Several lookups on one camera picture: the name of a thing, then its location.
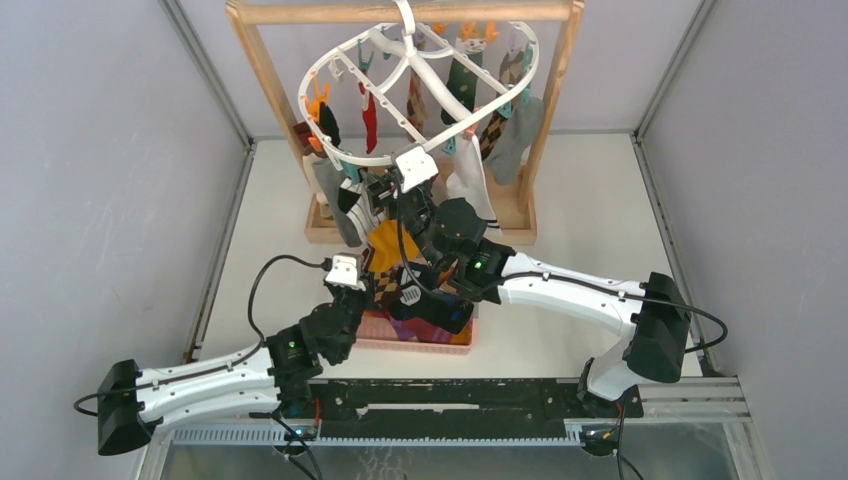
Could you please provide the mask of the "pink perforated plastic basket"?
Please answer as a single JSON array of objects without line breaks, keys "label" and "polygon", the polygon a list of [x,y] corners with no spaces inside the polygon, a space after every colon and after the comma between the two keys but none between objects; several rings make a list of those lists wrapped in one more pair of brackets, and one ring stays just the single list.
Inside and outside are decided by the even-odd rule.
[{"label": "pink perforated plastic basket", "polygon": [[[399,280],[407,275],[401,266]],[[418,353],[467,355],[476,340],[476,311],[459,334],[451,334],[420,319],[398,321],[391,318],[388,307],[365,312],[357,331],[357,347]]]}]

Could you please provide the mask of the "brown argyle sock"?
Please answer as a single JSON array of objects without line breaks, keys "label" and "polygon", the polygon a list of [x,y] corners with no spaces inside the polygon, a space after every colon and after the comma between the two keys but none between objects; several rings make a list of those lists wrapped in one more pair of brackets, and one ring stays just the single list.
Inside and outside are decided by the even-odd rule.
[{"label": "brown argyle sock", "polygon": [[395,267],[375,275],[374,300],[381,308],[387,308],[400,298],[402,294],[402,287],[398,283],[400,271],[400,268]]}]

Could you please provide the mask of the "mustard yellow sock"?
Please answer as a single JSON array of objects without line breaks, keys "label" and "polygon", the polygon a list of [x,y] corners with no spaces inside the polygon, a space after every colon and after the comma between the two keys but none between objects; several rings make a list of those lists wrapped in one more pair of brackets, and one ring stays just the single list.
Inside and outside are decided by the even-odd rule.
[{"label": "mustard yellow sock", "polygon": [[383,273],[402,262],[397,228],[397,220],[388,219],[368,234],[370,249],[368,270],[370,272]]}]

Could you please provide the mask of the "black ribbed sock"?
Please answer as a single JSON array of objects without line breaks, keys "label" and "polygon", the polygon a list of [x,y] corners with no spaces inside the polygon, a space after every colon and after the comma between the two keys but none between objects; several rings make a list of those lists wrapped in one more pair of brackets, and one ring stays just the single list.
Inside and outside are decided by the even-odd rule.
[{"label": "black ribbed sock", "polygon": [[400,296],[388,306],[394,320],[420,319],[451,334],[459,334],[465,328],[474,309],[471,302],[456,295],[445,292],[429,295],[413,284],[403,287]]}]

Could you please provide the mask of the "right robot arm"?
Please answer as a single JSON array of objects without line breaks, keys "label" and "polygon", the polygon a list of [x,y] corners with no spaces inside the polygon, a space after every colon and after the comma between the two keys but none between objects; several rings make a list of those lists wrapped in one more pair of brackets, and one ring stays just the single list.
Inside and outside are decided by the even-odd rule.
[{"label": "right robot arm", "polygon": [[631,387],[673,384],[682,377],[691,323],[674,279],[653,272],[645,281],[602,278],[547,264],[486,238],[491,222],[463,198],[434,203],[431,183],[402,192],[395,167],[370,175],[369,201],[397,221],[395,239],[409,234],[425,266],[444,275],[446,289],[418,282],[438,300],[530,305],[582,318],[617,336],[590,359],[578,388],[579,406],[605,415]]}]

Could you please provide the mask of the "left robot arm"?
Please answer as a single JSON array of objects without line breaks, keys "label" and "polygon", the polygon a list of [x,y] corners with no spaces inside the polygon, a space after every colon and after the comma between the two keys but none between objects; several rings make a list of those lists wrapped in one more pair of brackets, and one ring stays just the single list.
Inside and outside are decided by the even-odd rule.
[{"label": "left robot arm", "polygon": [[311,407],[310,379],[346,361],[362,316],[374,302],[373,278],[328,283],[332,299],[296,324],[237,352],[166,368],[114,363],[91,400],[97,407],[97,452],[116,456],[148,445],[157,431],[219,417]]}]

